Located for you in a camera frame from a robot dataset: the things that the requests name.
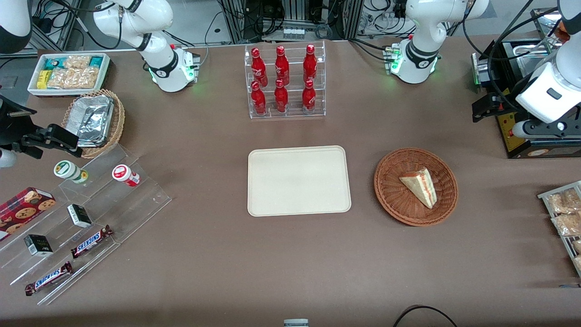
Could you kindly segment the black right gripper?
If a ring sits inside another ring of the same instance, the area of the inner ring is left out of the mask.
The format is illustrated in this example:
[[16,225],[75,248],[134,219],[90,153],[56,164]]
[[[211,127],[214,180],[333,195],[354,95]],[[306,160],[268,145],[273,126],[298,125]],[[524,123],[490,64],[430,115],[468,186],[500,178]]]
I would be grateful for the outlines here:
[[[24,136],[36,132],[37,126],[33,124],[31,118],[1,118],[0,147],[24,153],[29,157],[42,158],[43,151],[41,149],[21,143]],[[45,139],[44,147],[46,149],[64,151],[77,158],[81,158],[83,155],[83,150],[78,147],[78,136],[60,125],[49,124],[46,128],[41,129],[41,136]]]

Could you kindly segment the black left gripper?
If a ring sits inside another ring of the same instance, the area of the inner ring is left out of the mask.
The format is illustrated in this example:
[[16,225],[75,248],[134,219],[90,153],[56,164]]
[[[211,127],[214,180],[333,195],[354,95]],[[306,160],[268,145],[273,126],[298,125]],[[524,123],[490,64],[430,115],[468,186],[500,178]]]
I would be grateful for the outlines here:
[[492,87],[492,93],[488,93],[472,103],[473,123],[487,118],[498,117],[503,114],[520,114],[523,116],[523,107],[516,101],[516,95],[512,94],[514,87]]

